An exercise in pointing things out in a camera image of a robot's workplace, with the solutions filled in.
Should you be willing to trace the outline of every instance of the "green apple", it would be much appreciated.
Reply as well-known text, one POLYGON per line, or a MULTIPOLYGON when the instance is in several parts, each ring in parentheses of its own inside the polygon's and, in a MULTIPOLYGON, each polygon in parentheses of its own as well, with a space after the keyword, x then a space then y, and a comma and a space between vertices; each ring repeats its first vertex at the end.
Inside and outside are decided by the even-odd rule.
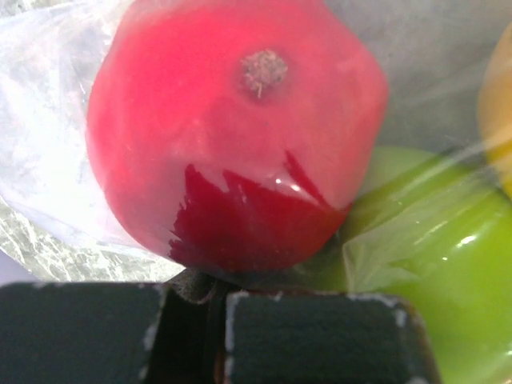
POLYGON ((486 170, 379 147, 339 236, 318 288, 409 299, 445 384, 512 382, 512 204, 486 170))

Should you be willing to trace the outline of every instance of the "black metal jaw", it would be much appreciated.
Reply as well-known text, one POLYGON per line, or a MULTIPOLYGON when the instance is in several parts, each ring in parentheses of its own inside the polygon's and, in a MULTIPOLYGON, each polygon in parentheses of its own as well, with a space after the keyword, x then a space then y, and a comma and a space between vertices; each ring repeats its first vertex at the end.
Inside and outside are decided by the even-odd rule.
POLYGON ((439 384, 420 317, 380 294, 167 284, 0 289, 1 384, 439 384))

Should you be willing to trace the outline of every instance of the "purple surface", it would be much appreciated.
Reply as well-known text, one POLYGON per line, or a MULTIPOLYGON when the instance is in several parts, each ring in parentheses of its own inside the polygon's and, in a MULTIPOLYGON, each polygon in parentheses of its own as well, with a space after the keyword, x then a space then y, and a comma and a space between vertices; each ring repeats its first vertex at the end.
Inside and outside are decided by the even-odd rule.
POLYGON ((0 286, 12 282, 36 282, 37 280, 28 270, 0 251, 0 286))

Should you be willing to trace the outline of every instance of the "yellow fruit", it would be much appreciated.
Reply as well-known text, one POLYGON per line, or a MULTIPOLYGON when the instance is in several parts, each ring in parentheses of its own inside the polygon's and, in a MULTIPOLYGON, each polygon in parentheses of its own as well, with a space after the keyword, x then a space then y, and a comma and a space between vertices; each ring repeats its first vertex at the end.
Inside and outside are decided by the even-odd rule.
POLYGON ((478 124, 487 160, 512 198, 512 23, 490 58, 478 96, 478 124))

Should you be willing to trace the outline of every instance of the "red fruit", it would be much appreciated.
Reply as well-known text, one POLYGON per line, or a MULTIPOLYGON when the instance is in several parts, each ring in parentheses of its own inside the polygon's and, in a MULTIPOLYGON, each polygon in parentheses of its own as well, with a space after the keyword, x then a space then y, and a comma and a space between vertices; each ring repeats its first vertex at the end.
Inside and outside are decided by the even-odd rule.
POLYGON ((345 218, 387 93, 319 0, 139 0, 92 89, 90 163, 156 254, 210 273, 284 268, 345 218))

